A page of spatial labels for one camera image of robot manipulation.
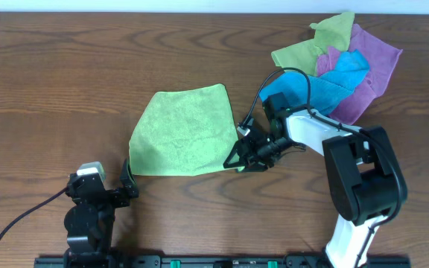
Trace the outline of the olive green microfiber cloth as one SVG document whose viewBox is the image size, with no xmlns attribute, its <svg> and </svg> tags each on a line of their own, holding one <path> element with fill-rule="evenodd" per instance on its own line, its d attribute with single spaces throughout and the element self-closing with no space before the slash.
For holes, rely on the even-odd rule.
<svg viewBox="0 0 429 268">
<path fill-rule="evenodd" d="M 348 50 L 354 20 L 353 12 L 344 12 L 321 22 L 311 23 L 311 29 L 315 30 L 314 38 L 273 51 L 273 62 L 281 68 L 294 67 L 316 76 L 317 58 L 327 54 L 329 47 L 339 51 Z"/>
</svg>

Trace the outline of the light green microfiber cloth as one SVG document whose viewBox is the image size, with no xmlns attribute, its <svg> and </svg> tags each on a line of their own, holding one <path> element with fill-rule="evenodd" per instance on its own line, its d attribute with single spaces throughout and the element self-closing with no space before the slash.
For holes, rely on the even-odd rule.
<svg viewBox="0 0 429 268">
<path fill-rule="evenodd" d="M 131 135 L 130 168 L 142 176 L 198 176 L 222 171 L 237 140 L 223 84 L 157 92 Z"/>
</svg>

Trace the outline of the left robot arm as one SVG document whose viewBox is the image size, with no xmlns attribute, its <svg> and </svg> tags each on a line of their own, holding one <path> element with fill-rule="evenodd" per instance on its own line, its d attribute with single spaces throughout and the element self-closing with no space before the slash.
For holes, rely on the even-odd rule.
<svg viewBox="0 0 429 268">
<path fill-rule="evenodd" d="M 75 204 L 64 218 L 69 249 L 64 267 L 118 267 L 120 254 L 111 247 L 115 210 L 128 207 L 139 196 L 136 180 L 125 160 L 121 187 L 107 190 L 106 174 L 100 162 L 81 165 L 69 176 L 66 195 Z"/>
</svg>

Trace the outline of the blue microfiber cloth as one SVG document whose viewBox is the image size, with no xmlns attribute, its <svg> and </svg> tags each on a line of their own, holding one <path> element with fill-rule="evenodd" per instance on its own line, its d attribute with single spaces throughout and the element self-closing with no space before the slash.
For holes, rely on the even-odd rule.
<svg viewBox="0 0 429 268">
<path fill-rule="evenodd" d="M 367 59 L 361 52 L 338 51 L 329 47 L 328 53 L 318 57 L 319 77 L 309 80 L 297 71 L 289 71 L 264 87 L 260 99 L 282 93 L 290 106 L 309 103 L 322 115 L 329 115 L 341 101 L 353 95 L 370 71 Z"/>
</svg>

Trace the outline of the purple microfiber cloth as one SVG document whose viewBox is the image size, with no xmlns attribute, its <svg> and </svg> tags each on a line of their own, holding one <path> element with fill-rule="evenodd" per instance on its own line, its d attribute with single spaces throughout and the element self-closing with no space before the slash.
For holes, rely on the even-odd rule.
<svg viewBox="0 0 429 268">
<path fill-rule="evenodd" d="M 347 51 L 329 46 L 328 52 L 317 58 L 319 76 L 337 66 L 350 68 L 356 75 L 365 74 L 353 94 L 342 100 L 329 116 L 343 124 L 356 122 L 371 102 L 387 90 L 402 52 L 354 24 Z"/>
</svg>

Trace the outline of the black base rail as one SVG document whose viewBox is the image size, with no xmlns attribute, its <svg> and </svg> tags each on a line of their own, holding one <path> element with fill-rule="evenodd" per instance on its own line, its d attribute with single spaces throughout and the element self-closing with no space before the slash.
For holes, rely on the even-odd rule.
<svg viewBox="0 0 429 268">
<path fill-rule="evenodd" d="M 66 253 L 61 257 L 41 256 L 34 268 L 321 268 L 331 267 L 327 257 L 316 254 L 289 254 L 283 257 L 163 257 L 159 255 L 126 255 L 113 252 L 105 258 Z"/>
</svg>

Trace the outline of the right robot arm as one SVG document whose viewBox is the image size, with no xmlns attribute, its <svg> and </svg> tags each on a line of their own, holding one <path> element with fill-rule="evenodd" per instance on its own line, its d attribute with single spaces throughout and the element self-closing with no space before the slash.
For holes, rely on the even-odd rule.
<svg viewBox="0 0 429 268">
<path fill-rule="evenodd" d="M 407 199 L 404 177 L 382 127 L 346 126 L 307 105 L 292 107 L 282 93 L 262 103 L 270 131 L 253 118 L 239 126 L 242 138 L 223 163 L 240 172 L 263 172 L 291 147 L 306 147 L 325 162 L 328 186 L 339 214 L 334 234 L 319 255 L 288 257 L 285 267 L 409 267 L 408 258 L 369 257 L 380 226 L 390 222 Z"/>
</svg>

